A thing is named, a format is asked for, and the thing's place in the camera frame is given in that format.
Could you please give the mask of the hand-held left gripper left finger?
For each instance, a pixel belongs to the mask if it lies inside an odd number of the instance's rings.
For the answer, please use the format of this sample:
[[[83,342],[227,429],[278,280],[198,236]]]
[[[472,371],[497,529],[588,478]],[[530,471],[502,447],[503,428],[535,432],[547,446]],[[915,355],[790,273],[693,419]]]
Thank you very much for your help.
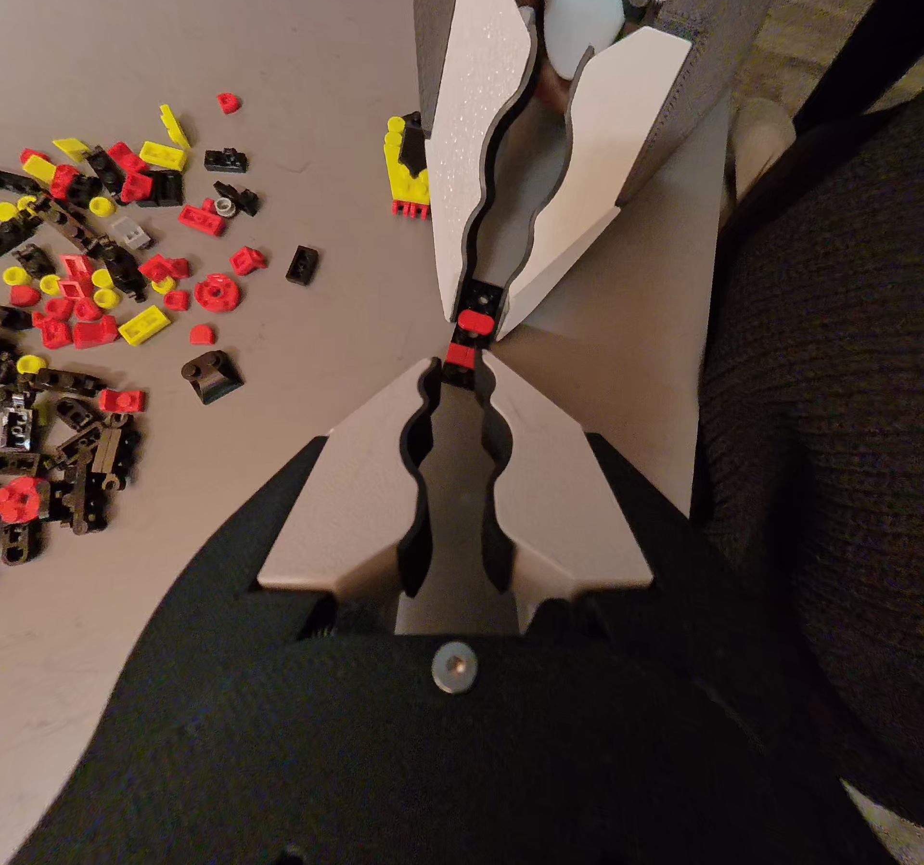
[[[433,448],[442,364],[423,359],[321,439],[260,569],[266,590],[385,607],[415,597],[433,558],[422,461]]]

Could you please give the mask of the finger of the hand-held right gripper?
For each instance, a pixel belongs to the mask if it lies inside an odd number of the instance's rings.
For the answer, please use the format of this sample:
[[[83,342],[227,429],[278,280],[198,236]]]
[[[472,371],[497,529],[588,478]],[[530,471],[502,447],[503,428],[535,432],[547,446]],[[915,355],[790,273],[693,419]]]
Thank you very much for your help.
[[[468,273],[468,238],[489,202],[489,146],[524,94],[537,50],[532,7],[456,0],[426,142],[435,267],[448,322]]]
[[[530,221],[527,253],[506,287],[497,339],[537,308],[618,216],[619,195],[691,46],[641,27],[582,62],[565,114],[563,169]]]

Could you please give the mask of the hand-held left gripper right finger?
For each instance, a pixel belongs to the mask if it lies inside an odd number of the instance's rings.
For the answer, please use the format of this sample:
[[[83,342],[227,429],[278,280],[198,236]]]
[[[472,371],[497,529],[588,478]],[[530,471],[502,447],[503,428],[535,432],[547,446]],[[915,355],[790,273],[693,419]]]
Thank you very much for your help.
[[[486,574],[519,625],[547,600],[643,589],[653,571],[581,425],[491,352],[479,354]]]

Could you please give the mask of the yellow and black lego assembly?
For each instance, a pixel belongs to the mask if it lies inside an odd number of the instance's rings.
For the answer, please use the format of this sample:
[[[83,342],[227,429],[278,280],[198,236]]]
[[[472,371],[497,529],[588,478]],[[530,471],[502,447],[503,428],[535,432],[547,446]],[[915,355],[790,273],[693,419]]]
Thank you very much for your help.
[[[426,220],[431,214],[431,194],[422,116],[415,111],[392,116],[384,141],[392,213]]]

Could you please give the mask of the black lego plate with red tiles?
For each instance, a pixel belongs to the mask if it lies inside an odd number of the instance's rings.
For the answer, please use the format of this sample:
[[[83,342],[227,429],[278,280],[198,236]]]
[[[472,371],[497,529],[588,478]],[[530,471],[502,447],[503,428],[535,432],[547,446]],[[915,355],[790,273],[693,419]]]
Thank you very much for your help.
[[[488,349],[497,328],[502,287],[468,279],[462,287],[455,329],[443,360],[443,381],[472,391],[476,353]]]

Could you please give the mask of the pile of lego bricks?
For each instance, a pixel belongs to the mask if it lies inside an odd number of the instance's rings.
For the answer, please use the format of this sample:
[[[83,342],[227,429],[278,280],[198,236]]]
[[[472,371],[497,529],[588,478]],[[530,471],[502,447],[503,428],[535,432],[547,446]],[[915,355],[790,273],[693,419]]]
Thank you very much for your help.
[[[231,273],[194,276],[182,256],[154,252],[154,238],[122,213],[179,210],[179,224],[220,236],[239,214],[255,216],[260,195],[217,180],[214,197],[185,200],[188,143],[124,142],[91,147],[76,139],[54,146],[56,163],[25,149],[21,172],[2,170],[2,564],[38,557],[45,530],[58,524],[75,535],[106,529],[113,493],[135,468],[147,406],[143,389],[54,367],[53,351],[136,349],[161,334],[174,314],[195,305],[231,312],[243,296],[239,279],[264,269],[260,249],[241,247]]]

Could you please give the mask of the black lego slope brick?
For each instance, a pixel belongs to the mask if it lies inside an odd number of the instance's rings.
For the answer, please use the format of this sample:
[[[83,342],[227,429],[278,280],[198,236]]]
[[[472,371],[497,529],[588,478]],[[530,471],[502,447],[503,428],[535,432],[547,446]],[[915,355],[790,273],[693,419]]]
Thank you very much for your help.
[[[185,363],[181,377],[208,406],[245,385],[236,363],[223,350],[213,349]]]

